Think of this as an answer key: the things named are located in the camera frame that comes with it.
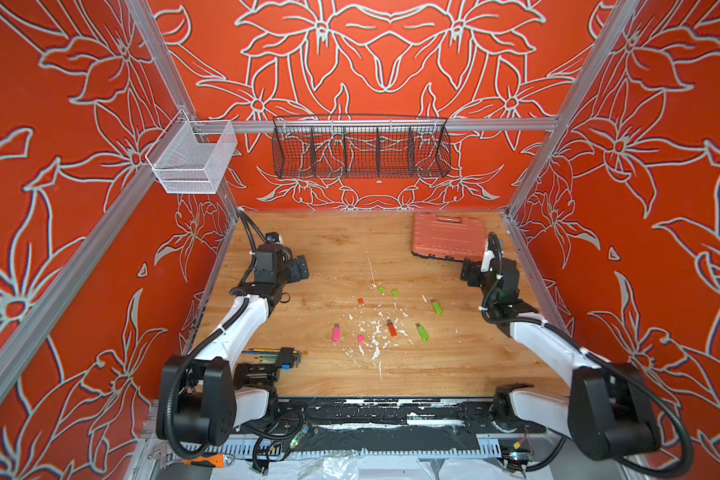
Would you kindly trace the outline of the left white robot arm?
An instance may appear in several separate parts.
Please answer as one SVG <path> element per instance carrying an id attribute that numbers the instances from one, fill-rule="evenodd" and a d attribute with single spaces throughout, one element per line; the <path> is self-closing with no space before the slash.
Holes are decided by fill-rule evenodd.
<path id="1" fill-rule="evenodd" d="M 308 279 L 307 262 L 278 233 L 263 233 L 247 213 L 241 212 L 239 221 L 250 263 L 230 292 L 232 307 L 205 339 L 186 354 L 170 357 L 161 372 L 156 435 L 186 461 L 223 445 L 238 429 L 286 451 L 306 427 L 303 413 L 276 411 L 274 384 L 290 361 L 256 369 L 238 360 L 283 303 L 286 286 Z"/>

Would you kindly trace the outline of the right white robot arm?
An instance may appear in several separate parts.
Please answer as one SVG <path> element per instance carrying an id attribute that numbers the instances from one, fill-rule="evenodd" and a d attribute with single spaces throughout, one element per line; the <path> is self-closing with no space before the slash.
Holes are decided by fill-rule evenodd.
<path id="1" fill-rule="evenodd" d="M 491 415 L 499 428 L 538 424 L 562 442 L 572 441 L 592 461 L 614 461 L 657 479 L 690 472 L 694 450 L 680 417 L 646 385 L 638 368 L 585 348 L 523 301 L 517 264 L 505 258 L 495 233 L 488 234 L 480 260 L 463 261 L 461 278 L 481 290 L 483 320 L 531 350 L 569 388 L 566 395 L 545 394 L 527 383 L 497 388 Z M 662 446 L 659 413 L 672 425 L 681 453 L 667 466 L 643 466 L 634 456 L 656 453 Z"/>

